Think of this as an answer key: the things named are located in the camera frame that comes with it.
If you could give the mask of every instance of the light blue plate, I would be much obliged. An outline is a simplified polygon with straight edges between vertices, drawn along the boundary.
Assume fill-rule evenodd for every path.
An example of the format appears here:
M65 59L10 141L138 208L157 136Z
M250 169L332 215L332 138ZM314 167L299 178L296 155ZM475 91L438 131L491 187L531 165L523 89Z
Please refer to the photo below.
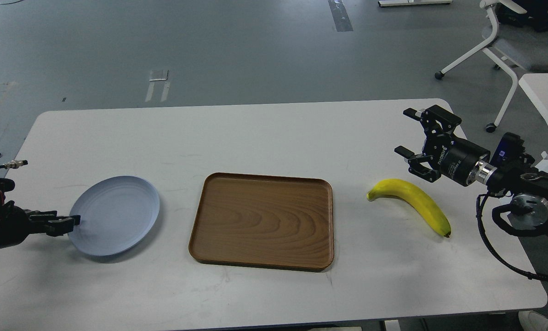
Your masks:
M68 236L85 254L117 254L148 234L159 210L158 191L150 182L133 176L109 178L86 190L74 203L70 215L81 215L81 220Z

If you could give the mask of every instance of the chair wheel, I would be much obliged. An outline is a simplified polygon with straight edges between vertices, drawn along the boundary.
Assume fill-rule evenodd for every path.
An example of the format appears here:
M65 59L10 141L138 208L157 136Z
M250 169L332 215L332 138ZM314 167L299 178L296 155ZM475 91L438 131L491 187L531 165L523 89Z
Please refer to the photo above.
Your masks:
M488 133L493 133L495 132L495 129L497 128L497 126L495 125L495 123L489 123L489 124L486 124L485 126L485 130L486 132Z

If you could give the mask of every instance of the floor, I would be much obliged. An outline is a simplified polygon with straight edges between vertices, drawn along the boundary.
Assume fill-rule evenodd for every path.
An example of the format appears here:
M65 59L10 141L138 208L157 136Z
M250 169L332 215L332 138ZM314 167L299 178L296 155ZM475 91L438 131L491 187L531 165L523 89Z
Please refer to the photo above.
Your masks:
M511 131L536 158L548 151L547 126L520 89L497 131L484 132L510 86L486 56L434 79L435 71L482 40L487 21L478 1L390 8L374 0L343 3L353 31L337 32L324 0L0 5L3 159L15 157L45 111L401 98L448 101L469 140L490 150ZM151 69L170 70L166 92L158 83L148 94ZM548 271L548 240L522 243L535 268ZM548 316L548 305L539 311ZM379 327L358 323L365 331ZM521 329L514 313L400 324L407 331Z

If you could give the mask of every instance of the white tape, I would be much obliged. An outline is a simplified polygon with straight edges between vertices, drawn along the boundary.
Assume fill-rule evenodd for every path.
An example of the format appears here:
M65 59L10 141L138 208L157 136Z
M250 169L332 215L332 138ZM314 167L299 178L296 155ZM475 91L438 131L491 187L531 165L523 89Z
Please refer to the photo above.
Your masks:
M151 82L149 84L149 88L148 88L148 94L147 96L145 97L145 102L147 103L149 100L152 100L152 96L154 95L154 86L155 86L156 83L154 82Z
M396 319L385 321L386 331L400 331L399 321Z
M164 90L162 91L162 100L160 101L161 103L167 99L168 92L170 92L170 82L165 82Z

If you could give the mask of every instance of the chair seat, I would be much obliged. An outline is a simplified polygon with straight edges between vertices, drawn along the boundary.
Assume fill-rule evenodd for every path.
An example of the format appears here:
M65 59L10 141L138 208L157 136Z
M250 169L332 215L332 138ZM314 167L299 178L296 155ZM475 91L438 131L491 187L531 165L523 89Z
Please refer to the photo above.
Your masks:
M492 27L485 27L482 37L486 39L491 32ZM548 73L548 31L538 33L530 27L500 25L492 46L527 71Z

